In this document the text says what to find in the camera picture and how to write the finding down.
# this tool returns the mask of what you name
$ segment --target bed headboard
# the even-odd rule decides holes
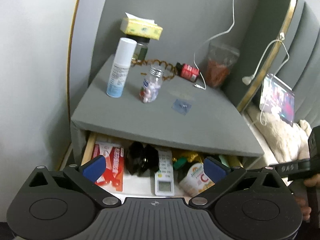
[[[243,76],[253,74],[267,44],[285,33],[289,62],[277,73],[295,92],[295,122],[307,120],[320,125],[320,0],[260,0],[246,37],[239,61],[222,90],[244,111],[259,93],[266,73],[274,73],[286,57],[278,43],[266,54],[255,80],[246,86]]]

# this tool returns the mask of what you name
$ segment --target white spray bottle cap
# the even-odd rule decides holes
[[[114,62],[123,66],[130,65],[136,46],[136,41],[128,38],[121,38],[118,43]]]

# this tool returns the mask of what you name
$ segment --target red and white package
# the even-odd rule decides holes
[[[94,145],[92,158],[103,155],[106,159],[107,167],[102,176],[96,181],[98,186],[111,187],[110,189],[122,191],[123,171],[124,171],[124,149],[120,146],[107,142],[96,142]]]

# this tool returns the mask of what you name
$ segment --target tablet screen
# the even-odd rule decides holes
[[[266,100],[263,111],[279,115],[283,121],[292,126],[294,121],[294,93],[276,76],[270,82],[271,77],[272,74],[267,74],[263,81],[260,110]]]

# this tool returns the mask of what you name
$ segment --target remote control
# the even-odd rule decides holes
[[[159,150],[159,171],[155,174],[155,194],[174,196],[172,152]]]

